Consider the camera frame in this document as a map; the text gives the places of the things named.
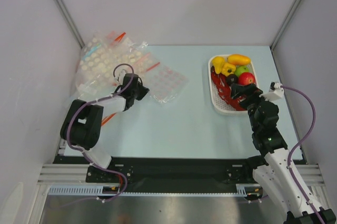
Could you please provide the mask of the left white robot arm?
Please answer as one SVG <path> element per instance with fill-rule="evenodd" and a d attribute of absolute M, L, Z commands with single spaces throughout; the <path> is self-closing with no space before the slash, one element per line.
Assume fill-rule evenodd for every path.
<path fill-rule="evenodd" d="M 127 73 L 113 93 L 93 101 L 76 99 L 71 103 L 60 136 L 98 168 L 97 175 L 103 181 L 110 182 L 116 176 L 116 169 L 110 165 L 111 155 L 99 143 L 105 108 L 112 114 L 125 112 L 149 92 L 137 74 Z"/>

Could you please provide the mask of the dark mangosteen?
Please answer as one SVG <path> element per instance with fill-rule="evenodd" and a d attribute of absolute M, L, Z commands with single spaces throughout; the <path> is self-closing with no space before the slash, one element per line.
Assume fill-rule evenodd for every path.
<path fill-rule="evenodd" d="M 232 84 L 237 84 L 239 78 L 235 74 L 229 74 L 225 81 L 228 86 L 231 86 Z"/>

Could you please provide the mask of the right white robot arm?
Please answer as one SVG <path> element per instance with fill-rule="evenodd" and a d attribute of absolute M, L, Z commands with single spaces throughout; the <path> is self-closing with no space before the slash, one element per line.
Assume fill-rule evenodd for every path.
<path fill-rule="evenodd" d="M 257 182 L 272 202 L 286 215 L 285 223 L 336 223 L 332 209 L 325 208 L 310 191 L 292 160 L 293 150 L 277 128 L 279 108 L 274 103 L 282 98 L 281 83 L 271 83 L 263 93 L 255 84 L 231 85 L 231 98 L 238 99 L 247 110 L 252 140 L 260 155 L 248 159 L 243 177 Z"/>

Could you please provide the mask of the yellow pear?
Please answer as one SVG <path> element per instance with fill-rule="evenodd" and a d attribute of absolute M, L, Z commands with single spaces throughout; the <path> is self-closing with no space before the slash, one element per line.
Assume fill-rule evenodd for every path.
<path fill-rule="evenodd" d="M 222 72 L 222 68 L 225 64 L 225 58 L 221 56 L 216 56 L 212 59 L 212 65 L 214 66 L 214 70 L 216 74 L 220 74 Z"/>

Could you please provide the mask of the pink dotted zip bag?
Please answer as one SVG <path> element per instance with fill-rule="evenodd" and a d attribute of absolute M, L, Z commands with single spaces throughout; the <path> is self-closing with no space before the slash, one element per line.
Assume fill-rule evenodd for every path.
<path fill-rule="evenodd" d="M 163 64 L 151 53 L 141 56 L 133 64 L 135 73 L 150 90 L 150 96 L 160 104 L 176 98 L 187 85 L 187 78 Z"/>

